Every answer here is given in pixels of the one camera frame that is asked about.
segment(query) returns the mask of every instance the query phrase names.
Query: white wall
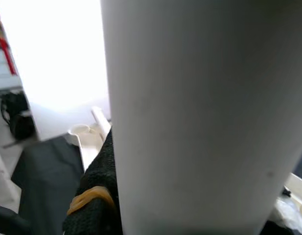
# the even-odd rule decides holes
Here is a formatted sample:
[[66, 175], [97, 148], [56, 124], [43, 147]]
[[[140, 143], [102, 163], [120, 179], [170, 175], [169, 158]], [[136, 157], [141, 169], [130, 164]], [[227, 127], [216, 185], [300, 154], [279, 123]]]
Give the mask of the white wall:
[[0, 0], [19, 75], [41, 139], [110, 118], [99, 0]]

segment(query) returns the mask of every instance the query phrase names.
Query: white pipe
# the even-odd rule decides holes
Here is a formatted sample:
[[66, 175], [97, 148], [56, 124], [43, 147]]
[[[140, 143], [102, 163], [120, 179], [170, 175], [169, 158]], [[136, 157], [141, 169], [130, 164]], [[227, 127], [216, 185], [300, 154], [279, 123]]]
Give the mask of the white pipe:
[[103, 140], [105, 140], [111, 129], [111, 125], [105, 118], [101, 108], [93, 106], [91, 112], [95, 119], [95, 122], [97, 123], [99, 129], [101, 130], [102, 138]]
[[273, 3], [102, 1], [125, 234], [260, 231], [302, 153], [302, 9]]

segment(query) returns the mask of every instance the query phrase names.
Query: black cloth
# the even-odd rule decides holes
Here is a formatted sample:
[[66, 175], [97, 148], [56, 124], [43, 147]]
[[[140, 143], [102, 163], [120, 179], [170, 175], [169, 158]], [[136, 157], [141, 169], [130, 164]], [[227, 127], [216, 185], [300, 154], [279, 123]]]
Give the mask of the black cloth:
[[76, 196], [94, 186], [106, 187], [117, 207], [115, 213], [102, 199], [93, 199], [69, 215], [64, 224], [65, 235], [121, 235], [116, 169], [112, 132], [110, 131], [98, 154], [81, 179]]
[[23, 150], [12, 175], [22, 189], [19, 216], [34, 235], [61, 235], [83, 167], [78, 147], [64, 137], [36, 143]]
[[267, 221], [260, 235], [302, 235], [298, 231], [279, 227], [277, 224]]
[[32, 235], [30, 223], [10, 209], [0, 206], [0, 234]]

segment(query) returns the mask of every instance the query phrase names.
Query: black backpack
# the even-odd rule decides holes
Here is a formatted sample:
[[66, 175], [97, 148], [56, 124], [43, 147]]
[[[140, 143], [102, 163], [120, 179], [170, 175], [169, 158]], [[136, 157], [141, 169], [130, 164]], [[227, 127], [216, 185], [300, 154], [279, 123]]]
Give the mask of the black backpack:
[[0, 112], [9, 126], [10, 132], [17, 140], [24, 140], [34, 134], [35, 128], [28, 103], [23, 92], [9, 92], [0, 96]]

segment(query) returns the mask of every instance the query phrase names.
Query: red object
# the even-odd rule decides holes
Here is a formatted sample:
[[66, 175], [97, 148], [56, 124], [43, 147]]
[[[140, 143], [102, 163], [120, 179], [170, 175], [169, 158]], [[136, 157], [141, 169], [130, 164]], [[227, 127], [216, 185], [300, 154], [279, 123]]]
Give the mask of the red object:
[[9, 70], [10, 70], [10, 73], [12, 75], [17, 75], [16, 74], [16, 71], [15, 71], [15, 68], [14, 68], [14, 65], [13, 65], [13, 61], [12, 59], [10, 58], [10, 55], [9, 55], [9, 51], [8, 51], [8, 46], [7, 46], [7, 43], [6, 41], [0, 37], [0, 47], [1, 49], [3, 50], [4, 54], [5, 54], [5, 58], [7, 60], [7, 63], [8, 63], [8, 67], [9, 67]]

